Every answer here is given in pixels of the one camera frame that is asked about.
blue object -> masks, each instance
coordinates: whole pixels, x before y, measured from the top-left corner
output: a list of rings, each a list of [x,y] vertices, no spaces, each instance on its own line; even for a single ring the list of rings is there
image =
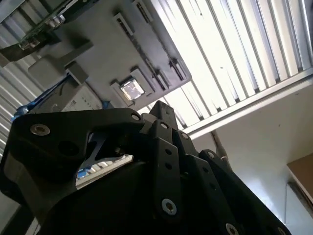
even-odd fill
[[[59,85],[61,85],[63,82],[65,82],[68,78],[71,76],[67,76],[64,79],[62,79],[60,82],[55,84],[53,87],[49,88],[48,90],[44,91],[40,96],[38,96],[36,99],[34,99],[32,102],[23,105],[16,109],[16,112],[14,113],[13,117],[11,118],[11,121],[14,121],[19,116],[22,116],[24,114],[27,114],[29,111],[31,111],[37,104],[39,104],[41,101],[43,101],[44,98],[46,98],[55,88],[57,88]]]
[[[81,179],[87,175],[87,171],[91,169],[91,166],[85,167],[84,169],[80,169],[77,173],[77,178]]]

mounting hole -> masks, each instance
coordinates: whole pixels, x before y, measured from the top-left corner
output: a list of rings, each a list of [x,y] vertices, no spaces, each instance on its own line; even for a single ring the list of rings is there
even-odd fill
[[[216,187],[214,184],[210,183],[210,187],[213,189],[213,190],[216,190]]]
[[[286,233],[283,229],[281,229],[281,228],[277,228],[277,229],[281,235],[286,235]]]
[[[165,129],[168,129],[168,126],[164,122],[161,122],[161,126]]]
[[[188,139],[188,136],[187,136],[187,134],[186,133],[181,133],[181,135],[187,140]]]
[[[168,170],[173,169],[172,165],[169,164],[169,163],[165,163],[165,167],[166,167]]]
[[[60,153],[66,156],[75,156],[79,152],[79,148],[77,147],[77,145],[71,141],[61,141],[58,147]]]
[[[30,127],[30,132],[36,136],[46,136],[50,134],[50,129],[43,124],[34,124]]]
[[[214,159],[214,158],[215,158],[215,156],[214,156],[214,154],[213,154],[213,153],[211,153],[211,152],[207,152],[207,154],[210,156],[210,158],[212,158],[212,159]]]
[[[132,118],[136,121],[140,120],[140,117],[137,114],[132,114]]]
[[[226,224],[226,230],[230,235],[239,235],[237,229],[232,224]]]
[[[171,152],[169,149],[166,149],[165,152],[166,152],[168,155],[172,155],[172,152]]]

black metal link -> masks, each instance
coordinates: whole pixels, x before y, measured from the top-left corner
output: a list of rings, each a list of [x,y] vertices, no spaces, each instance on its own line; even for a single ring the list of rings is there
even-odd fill
[[[156,120],[151,128],[153,138],[153,197],[155,209],[160,217],[170,223],[178,223],[182,218],[182,198],[177,147],[172,145],[172,128],[165,122]],[[175,211],[164,210],[164,200],[170,200]]]
[[[256,195],[209,149],[199,157],[207,161],[238,223],[246,234],[280,234],[277,228],[285,228],[282,222],[258,199]]]

ceiling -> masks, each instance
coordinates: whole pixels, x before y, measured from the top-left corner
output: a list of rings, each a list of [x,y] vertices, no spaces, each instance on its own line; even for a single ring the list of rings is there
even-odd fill
[[[125,77],[134,64],[130,61],[140,63],[127,38],[117,33],[106,34],[105,28],[112,26],[106,23],[111,18],[102,15],[108,2],[113,4],[99,1],[96,7],[67,26],[68,30],[83,34],[94,44],[93,50],[77,61],[90,75],[88,84],[102,100],[113,98],[106,77],[116,76],[116,71]],[[148,97],[136,109],[140,113],[148,112],[156,99],[168,103],[176,111],[179,128],[186,133],[212,131],[225,123],[226,118],[284,92],[313,73],[309,30],[311,1],[144,2],[155,12],[154,22],[162,23],[160,27],[165,27],[169,35],[163,34],[161,40],[175,45],[169,53],[183,61],[192,79],[175,90],[169,89],[162,97]],[[38,13],[38,9],[42,9],[39,0],[26,1],[20,8],[36,23],[43,17]],[[31,25],[24,23],[21,12],[15,11],[0,24],[0,48],[17,43],[30,29]],[[114,48],[119,48],[118,56],[112,51]],[[55,50],[54,54],[57,56],[60,51]],[[110,64],[107,59],[110,56],[120,60],[123,66],[117,69],[119,64]],[[39,58],[32,54],[0,69],[0,154],[15,109],[43,92],[41,85],[27,72]]]

metal beam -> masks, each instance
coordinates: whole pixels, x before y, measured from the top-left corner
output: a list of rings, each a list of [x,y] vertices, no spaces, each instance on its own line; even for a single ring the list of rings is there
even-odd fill
[[[25,0],[2,0],[0,1],[0,23],[2,23],[13,11]]]

